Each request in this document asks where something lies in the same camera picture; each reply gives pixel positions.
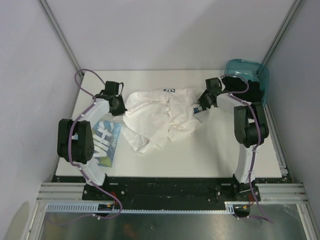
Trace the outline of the white t shirt flower print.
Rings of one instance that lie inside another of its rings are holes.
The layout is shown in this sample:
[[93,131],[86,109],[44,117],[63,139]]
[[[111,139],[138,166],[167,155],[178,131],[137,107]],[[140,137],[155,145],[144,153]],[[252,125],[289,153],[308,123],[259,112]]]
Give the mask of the white t shirt flower print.
[[202,126],[209,118],[198,104],[203,92],[201,88],[167,88],[130,94],[121,132],[133,151],[163,149],[167,141],[184,139]]

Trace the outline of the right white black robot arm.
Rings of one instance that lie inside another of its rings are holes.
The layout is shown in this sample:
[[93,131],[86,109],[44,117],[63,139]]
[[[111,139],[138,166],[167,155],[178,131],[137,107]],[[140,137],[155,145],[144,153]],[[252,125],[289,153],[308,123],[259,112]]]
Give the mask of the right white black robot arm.
[[[228,90],[223,87],[222,79],[231,78],[233,82],[238,79],[245,87],[240,90]],[[223,75],[205,80],[205,90],[197,100],[198,107],[193,113],[216,107],[233,115],[234,136],[239,143],[238,163],[232,178],[235,183],[230,188],[231,196],[242,201],[253,190],[255,184],[254,164],[258,148],[269,136],[264,106],[261,102],[247,101],[238,95],[250,91],[250,84],[242,77]]]

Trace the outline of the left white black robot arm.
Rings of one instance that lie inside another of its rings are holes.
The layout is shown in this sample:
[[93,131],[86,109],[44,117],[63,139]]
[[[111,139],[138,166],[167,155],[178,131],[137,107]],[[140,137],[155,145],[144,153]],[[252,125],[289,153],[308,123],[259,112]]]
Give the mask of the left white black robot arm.
[[92,127],[107,113],[120,116],[127,110],[122,97],[124,83],[108,81],[100,93],[75,119],[63,118],[58,123],[57,154],[79,169],[93,194],[100,200],[110,196],[111,188],[104,184],[107,175],[94,160]]

